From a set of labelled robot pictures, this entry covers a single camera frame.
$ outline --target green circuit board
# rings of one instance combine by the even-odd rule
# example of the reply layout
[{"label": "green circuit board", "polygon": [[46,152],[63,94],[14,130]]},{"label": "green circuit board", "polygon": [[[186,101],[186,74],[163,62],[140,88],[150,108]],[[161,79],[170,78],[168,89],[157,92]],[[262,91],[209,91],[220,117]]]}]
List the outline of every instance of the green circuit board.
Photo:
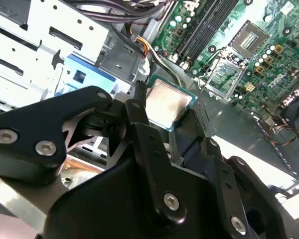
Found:
[{"label": "green circuit board", "polygon": [[[168,59],[180,66],[172,56],[186,39],[191,24],[200,20],[199,13],[204,10],[207,0],[197,2],[199,6],[193,16],[180,0],[154,43],[158,51],[167,52]],[[204,76],[217,52],[227,46],[234,56],[248,61],[230,98],[252,111],[260,112],[266,102],[281,104],[299,87],[299,0],[249,2],[251,4],[246,4],[246,0],[237,2],[198,57],[191,59],[185,71],[192,77]],[[190,23],[186,21],[188,17],[191,18]],[[251,43],[255,46],[248,49]],[[210,86],[227,93],[238,77],[239,72],[226,64],[218,65]]]}]

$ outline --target ram slot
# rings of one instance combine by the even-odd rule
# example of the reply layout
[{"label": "ram slot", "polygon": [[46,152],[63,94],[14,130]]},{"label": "ram slot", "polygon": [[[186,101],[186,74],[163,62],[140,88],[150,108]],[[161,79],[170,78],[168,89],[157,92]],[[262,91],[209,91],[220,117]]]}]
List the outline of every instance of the ram slot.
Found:
[{"label": "ram slot", "polygon": [[176,53],[180,56],[180,60],[183,57],[186,57],[186,51],[190,50],[192,47],[195,47],[193,44],[196,41],[196,36],[200,33],[201,28],[204,25],[204,22],[211,16],[211,14],[216,10],[217,5],[221,0],[208,0],[203,10],[200,12],[197,20],[188,31],[182,43],[178,46]]},{"label": "ram slot", "polygon": [[200,34],[197,36],[198,44],[186,55],[190,61],[195,61],[198,58],[202,50],[213,38],[216,31],[234,9],[238,1],[239,0],[222,1],[219,11],[217,11],[208,21],[206,21]]}]

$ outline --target cpu socket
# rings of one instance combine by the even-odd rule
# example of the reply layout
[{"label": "cpu socket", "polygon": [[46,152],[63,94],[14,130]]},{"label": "cpu socket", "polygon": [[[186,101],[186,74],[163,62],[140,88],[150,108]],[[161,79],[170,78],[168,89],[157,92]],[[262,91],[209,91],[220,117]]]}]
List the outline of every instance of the cpu socket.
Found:
[{"label": "cpu socket", "polygon": [[249,20],[243,25],[229,45],[246,58],[252,57],[268,36]]}]

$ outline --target metal screw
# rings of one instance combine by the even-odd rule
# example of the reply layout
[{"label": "metal screw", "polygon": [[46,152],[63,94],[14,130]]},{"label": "metal screw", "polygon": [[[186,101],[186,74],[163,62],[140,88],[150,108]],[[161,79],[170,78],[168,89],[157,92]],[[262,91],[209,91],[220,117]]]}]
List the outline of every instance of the metal screw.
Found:
[{"label": "metal screw", "polygon": [[241,235],[246,235],[246,227],[239,218],[232,217],[231,224],[233,225],[234,229],[236,229],[236,231],[239,232]]},{"label": "metal screw", "polygon": [[169,209],[177,211],[179,208],[179,201],[177,197],[171,193],[166,193],[164,195],[164,202]]},{"label": "metal screw", "polygon": [[139,105],[138,103],[135,103],[135,102],[134,102],[134,103],[132,103],[132,105],[135,106],[136,108],[139,108],[139,109],[141,108],[140,105]]},{"label": "metal screw", "polygon": [[101,98],[103,98],[103,99],[106,98],[106,95],[105,95],[104,93],[102,93],[102,92],[99,92],[99,93],[98,93],[98,96],[101,97]]},{"label": "metal screw", "polygon": [[18,134],[11,129],[0,129],[0,143],[11,144],[16,142],[18,139]]},{"label": "metal screw", "polygon": [[239,164],[241,164],[241,165],[245,166],[245,162],[244,162],[242,159],[240,159],[240,158],[237,158],[237,161],[239,162]]},{"label": "metal screw", "polygon": [[218,146],[218,144],[216,143],[216,141],[213,140],[213,139],[210,140],[210,143],[211,143],[212,145],[214,145],[214,146]]},{"label": "metal screw", "polygon": [[40,141],[35,146],[35,151],[42,156],[52,156],[56,153],[56,146],[51,141]]}]

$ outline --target motherboard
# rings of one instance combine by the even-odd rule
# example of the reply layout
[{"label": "motherboard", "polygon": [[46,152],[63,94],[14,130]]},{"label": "motherboard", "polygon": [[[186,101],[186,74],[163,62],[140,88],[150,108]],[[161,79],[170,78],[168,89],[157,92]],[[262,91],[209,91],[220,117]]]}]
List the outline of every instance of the motherboard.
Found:
[{"label": "motherboard", "polygon": [[299,96],[299,0],[180,0],[154,46],[199,86],[264,117]]}]

